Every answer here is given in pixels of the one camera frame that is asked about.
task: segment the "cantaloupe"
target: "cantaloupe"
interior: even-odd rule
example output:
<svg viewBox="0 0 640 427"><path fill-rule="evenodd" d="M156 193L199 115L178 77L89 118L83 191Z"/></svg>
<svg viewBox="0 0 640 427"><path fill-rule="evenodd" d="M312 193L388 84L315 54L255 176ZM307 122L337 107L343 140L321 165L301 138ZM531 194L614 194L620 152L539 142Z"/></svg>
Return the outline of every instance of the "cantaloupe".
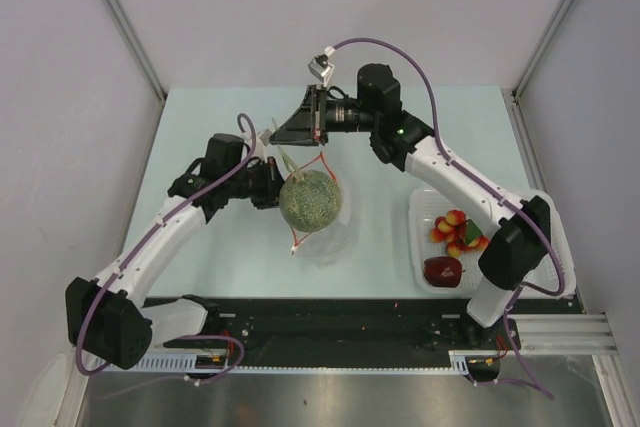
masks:
<svg viewBox="0 0 640 427"><path fill-rule="evenodd" d="M340 213L340 187L329 175L317 170L298 171L280 190L280 212L300 232L317 232Z"/></svg>

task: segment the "perforated tray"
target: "perforated tray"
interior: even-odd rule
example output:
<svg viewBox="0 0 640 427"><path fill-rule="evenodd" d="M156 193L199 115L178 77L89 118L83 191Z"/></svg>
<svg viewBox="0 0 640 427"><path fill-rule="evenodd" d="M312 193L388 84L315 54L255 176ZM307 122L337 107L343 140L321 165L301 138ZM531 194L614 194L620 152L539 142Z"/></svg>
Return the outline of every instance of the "perforated tray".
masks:
<svg viewBox="0 0 640 427"><path fill-rule="evenodd" d="M566 288L563 295L573 293L576 288L576 278L573 268L573 260L569 251L567 238L562 227L562 221L551 198L545 193L536 190L518 192L524 198L530 199L536 195L542 197L551 207L551 245L560 257L562 269L565 275ZM409 200L409 237L411 240L411 260L413 263L416 282L431 294L441 294L447 297L472 297L475 293L482 272L478 267L480 252L464 252L458 260L462 263L462 279L460 285L455 288L434 287L423 276L424 261L431 257L447 255L444 242L434 244L429 241L427 235L434 227L436 217L445 215L447 211L456 207L438 191L422 188L414 191ZM528 282L546 289L555 290L558 287L558 277L550 257L542 259L538 267L529 272L525 278ZM521 298L546 297L544 294L526 288Z"/></svg>

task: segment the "table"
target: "table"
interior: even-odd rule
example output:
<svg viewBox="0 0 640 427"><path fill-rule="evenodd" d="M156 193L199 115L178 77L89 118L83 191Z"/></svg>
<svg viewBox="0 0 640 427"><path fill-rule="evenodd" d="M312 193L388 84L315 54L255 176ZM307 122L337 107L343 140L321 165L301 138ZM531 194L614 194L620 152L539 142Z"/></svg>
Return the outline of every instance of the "table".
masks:
<svg viewBox="0 0 640 427"><path fill-rule="evenodd" d="M209 137L237 133L239 112L248 114L259 130L270 126L272 118L281 123L303 94L304 87L171 90L127 245L149 225L173 180L204 154ZM447 144L500 185L528 189L500 89L445 86L436 87L435 94ZM431 123L424 89L403 88L402 99L405 109ZM151 295L429 297L414 280L407 235L409 195L424 183L381 164L371 152L367 134L331 134L323 150L332 169L348 183L353 200L346 247L336 259L322 263L292 256L291 231L278 209L257 211L249 201L233 200L178 253ZM270 151L277 156L274 147ZM287 152L304 163L319 150L297 147Z"/></svg>

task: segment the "dark red apple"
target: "dark red apple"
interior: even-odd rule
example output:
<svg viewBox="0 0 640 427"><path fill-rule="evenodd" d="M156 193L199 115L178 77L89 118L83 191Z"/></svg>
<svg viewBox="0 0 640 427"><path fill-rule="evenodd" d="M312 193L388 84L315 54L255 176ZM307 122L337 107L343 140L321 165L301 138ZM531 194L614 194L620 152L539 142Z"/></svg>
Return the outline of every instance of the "dark red apple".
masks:
<svg viewBox="0 0 640 427"><path fill-rule="evenodd" d="M434 287L454 288L462 279L462 264L452 257L432 257L424 261L424 278Z"/></svg>

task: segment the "metallic floor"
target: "metallic floor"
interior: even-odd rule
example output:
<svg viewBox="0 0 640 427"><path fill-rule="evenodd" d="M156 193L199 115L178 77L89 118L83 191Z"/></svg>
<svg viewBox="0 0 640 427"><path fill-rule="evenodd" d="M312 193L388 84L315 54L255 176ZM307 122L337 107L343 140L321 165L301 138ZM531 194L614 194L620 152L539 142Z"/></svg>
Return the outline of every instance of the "metallic floor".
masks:
<svg viewBox="0 0 640 427"><path fill-rule="evenodd" d="M473 388L464 378L417 375L237 374L195 388L181 380L110 400L98 396L156 374L104 373L87 388L78 426L514 426L607 427L606 405L590 357L529 360L556 395L510 385ZM506 359L502 377L523 373Z"/></svg>

